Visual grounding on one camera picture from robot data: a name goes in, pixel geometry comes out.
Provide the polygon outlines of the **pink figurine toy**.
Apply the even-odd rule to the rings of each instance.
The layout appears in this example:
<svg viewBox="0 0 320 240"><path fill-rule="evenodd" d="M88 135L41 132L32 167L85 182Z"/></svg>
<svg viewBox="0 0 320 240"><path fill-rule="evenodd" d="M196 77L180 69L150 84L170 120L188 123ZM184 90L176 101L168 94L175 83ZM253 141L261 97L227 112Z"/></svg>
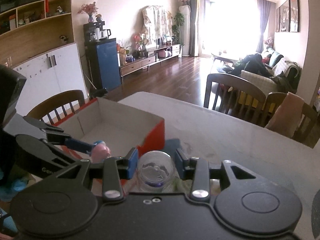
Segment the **pink figurine toy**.
<svg viewBox="0 0 320 240"><path fill-rule="evenodd" d="M93 163L101 163L111 157L111 150L106 146L104 141L99 140L93 144L90 156Z"/></svg>

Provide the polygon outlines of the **dark wooden chair left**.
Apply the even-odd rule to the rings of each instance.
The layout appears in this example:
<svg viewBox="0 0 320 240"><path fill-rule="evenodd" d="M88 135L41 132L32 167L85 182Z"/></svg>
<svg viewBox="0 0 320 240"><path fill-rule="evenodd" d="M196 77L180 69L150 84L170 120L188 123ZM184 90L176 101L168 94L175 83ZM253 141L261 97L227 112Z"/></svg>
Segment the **dark wooden chair left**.
<svg viewBox="0 0 320 240"><path fill-rule="evenodd" d="M53 125L69 114L65 106L69 106L68 110L75 114L73 102L76 101L80 107L85 104L82 90L68 90L44 100L35 106L27 116L44 122L46 122L44 118L47 118L48 122Z"/></svg>

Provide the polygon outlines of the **dark wooden chair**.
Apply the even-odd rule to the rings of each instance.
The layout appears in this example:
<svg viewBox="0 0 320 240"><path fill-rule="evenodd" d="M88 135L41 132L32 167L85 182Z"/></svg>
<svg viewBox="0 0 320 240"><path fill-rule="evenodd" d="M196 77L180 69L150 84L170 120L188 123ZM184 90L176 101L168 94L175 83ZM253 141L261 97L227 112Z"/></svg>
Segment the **dark wooden chair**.
<svg viewBox="0 0 320 240"><path fill-rule="evenodd" d="M266 95L249 81L226 73L209 74L204 94L204 108L209 108L212 89L215 98L212 110L257 124Z"/></svg>
<svg viewBox="0 0 320 240"><path fill-rule="evenodd" d="M80 107L85 104L82 90L68 90L44 100L35 106L27 116L44 122L46 122L44 118L47 118L48 122L53 125L69 114L65 106L69 106L68 110L75 114L73 102L76 101Z"/></svg>

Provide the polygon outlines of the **red cardboard shoebox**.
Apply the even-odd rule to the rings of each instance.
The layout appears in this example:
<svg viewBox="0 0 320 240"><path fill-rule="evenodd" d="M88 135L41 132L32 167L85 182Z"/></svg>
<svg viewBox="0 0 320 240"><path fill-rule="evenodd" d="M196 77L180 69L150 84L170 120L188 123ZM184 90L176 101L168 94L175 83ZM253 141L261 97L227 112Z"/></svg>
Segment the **red cardboard shoebox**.
<svg viewBox="0 0 320 240"><path fill-rule="evenodd" d="M142 156L165 145L163 118L102 98L88 102L55 126L89 144L104 141L113 157L124 157L133 147Z"/></svg>

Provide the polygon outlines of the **white cupboard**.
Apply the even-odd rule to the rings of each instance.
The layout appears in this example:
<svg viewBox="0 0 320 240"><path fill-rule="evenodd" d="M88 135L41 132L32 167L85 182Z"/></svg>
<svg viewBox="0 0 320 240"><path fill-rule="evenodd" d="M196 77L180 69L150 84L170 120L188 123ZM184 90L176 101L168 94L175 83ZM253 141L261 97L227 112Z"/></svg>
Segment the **white cupboard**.
<svg viewBox="0 0 320 240"><path fill-rule="evenodd" d="M16 105L20 115L27 115L44 100L68 90L81 90L88 98L76 43L39 55L14 70L27 78Z"/></svg>

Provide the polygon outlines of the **blue cabinet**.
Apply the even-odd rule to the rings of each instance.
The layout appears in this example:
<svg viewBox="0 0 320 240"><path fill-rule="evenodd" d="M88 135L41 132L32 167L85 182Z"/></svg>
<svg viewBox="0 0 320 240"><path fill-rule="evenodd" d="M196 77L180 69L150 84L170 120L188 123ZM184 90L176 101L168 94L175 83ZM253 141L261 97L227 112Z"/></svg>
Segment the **blue cabinet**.
<svg viewBox="0 0 320 240"><path fill-rule="evenodd" d="M115 38L89 42L86 56L93 85L97 89L106 88L109 92L121 85Z"/></svg>

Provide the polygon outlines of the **pink towel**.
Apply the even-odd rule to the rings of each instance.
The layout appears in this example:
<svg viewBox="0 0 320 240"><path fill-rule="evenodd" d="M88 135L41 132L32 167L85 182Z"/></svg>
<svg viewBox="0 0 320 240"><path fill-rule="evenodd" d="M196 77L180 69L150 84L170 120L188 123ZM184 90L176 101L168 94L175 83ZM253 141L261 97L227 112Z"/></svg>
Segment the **pink towel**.
<svg viewBox="0 0 320 240"><path fill-rule="evenodd" d="M288 92L265 128L292 138L302 117L304 103L303 98Z"/></svg>

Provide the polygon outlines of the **wooden chair with towel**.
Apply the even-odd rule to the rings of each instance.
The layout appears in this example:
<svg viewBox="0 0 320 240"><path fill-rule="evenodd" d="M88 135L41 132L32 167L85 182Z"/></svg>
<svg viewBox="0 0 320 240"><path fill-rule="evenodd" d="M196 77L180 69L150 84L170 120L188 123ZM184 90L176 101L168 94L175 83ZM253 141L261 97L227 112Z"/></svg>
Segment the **wooden chair with towel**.
<svg viewBox="0 0 320 240"><path fill-rule="evenodd" d="M271 120L272 116L275 114L275 111L277 110L279 105L283 102L286 94L287 93L281 92L271 92L268 94L261 116L261 126L265 128L265 126ZM291 139L298 142L304 142L307 136L310 134L312 128L316 124L316 121L316 111L310 105L304 103L302 117Z"/></svg>

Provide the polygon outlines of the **coffee machine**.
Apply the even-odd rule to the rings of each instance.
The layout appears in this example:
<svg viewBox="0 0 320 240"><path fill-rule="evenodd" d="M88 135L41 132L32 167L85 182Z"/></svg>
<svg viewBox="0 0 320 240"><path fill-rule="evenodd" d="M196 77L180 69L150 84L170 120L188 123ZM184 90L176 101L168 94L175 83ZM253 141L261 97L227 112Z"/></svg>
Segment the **coffee machine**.
<svg viewBox="0 0 320 240"><path fill-rule="evenodd" d="M91 22L83 25L85 43L100 41L109 38L112 33L105 28L105 22Z"/></svg>

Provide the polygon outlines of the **low coffee table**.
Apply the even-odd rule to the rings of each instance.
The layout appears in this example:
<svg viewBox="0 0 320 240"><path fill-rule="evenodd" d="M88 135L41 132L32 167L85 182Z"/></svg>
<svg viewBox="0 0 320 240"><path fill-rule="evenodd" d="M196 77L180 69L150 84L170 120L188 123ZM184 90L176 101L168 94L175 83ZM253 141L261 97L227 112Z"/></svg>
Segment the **low coffee table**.
<svg viewBox="0 0 320 240"><path fill-rule="evenodd" d="M221 62L228 62L228 63L236 63L239 59L237 59L234 55L229 53L212 53L214 60L220 60Z"/></svg>

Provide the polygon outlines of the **wooden TV console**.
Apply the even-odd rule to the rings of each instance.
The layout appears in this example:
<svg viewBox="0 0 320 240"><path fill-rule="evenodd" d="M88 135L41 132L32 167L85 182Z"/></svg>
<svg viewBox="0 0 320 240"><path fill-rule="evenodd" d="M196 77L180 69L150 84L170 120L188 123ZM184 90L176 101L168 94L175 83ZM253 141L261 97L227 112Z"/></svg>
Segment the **wooden TV console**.
<svg viewBox="0 0 320 240"><path fill-rule="evenodd" d="M127 62L120 66L120 77L123 78L133 72L146 68L149 70L154 64L161 63L172 58L182 56L182 46L180 44L161 45L155 48L149 48L145 51L138 51L136 55L144 55L144 57L133 57L132 62Z"/></svg>

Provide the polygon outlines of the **sofa with clothes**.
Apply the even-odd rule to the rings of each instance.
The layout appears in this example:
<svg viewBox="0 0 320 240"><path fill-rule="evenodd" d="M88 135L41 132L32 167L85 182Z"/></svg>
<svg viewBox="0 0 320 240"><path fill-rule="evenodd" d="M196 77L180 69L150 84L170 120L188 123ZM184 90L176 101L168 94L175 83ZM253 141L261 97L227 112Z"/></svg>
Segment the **sofa with clothes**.
<svg viewBox="0 0 320 240"><path fill-rule="evenodd" d="M227 73L249 81L268 95L270 92L296 93L301 71L297 63L268 47L260 54L239 60Z"/></svg>

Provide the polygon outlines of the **white air conditioner tower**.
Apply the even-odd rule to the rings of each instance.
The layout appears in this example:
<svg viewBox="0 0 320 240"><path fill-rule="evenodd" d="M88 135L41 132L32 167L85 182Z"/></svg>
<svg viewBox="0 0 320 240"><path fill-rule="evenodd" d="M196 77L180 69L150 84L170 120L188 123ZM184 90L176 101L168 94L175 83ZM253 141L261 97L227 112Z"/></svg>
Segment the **white air conditioner tower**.
<svg viewBox="0 0 320 240"><path fill-rule="evenodd" d="M179 12L183 16L183 23L180 27L180 44L182 45L182 56L188 57L190 47L190 7L183 5L179 7Z"/></svg>

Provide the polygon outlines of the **grey curtain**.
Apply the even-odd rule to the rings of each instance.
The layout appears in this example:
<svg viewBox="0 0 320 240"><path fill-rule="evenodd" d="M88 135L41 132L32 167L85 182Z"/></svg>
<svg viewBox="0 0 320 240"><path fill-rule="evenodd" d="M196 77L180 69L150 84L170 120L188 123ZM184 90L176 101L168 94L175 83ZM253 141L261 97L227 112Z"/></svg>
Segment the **grey curtain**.
<svg viewBox="0 0 320 240"><path fill-rule="evenodd" d="M190 41L189 41L189 54L190 56L197 57L199 54L198 46L198 15L199 15L199 0L189 0L190 7Z"/></svg>

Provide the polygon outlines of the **framed wall pictures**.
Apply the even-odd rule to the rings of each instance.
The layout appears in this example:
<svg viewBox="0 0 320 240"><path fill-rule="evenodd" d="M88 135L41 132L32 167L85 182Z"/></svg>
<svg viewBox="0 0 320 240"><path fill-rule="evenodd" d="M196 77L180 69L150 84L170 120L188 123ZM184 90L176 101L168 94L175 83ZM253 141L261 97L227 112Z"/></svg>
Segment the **framed wall pictures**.
<svg viewBox="0 0 320 240"><path fill-rule="evenodd" d="M286 0L276 9L276 32L300 32L300 0Z"/></svg>

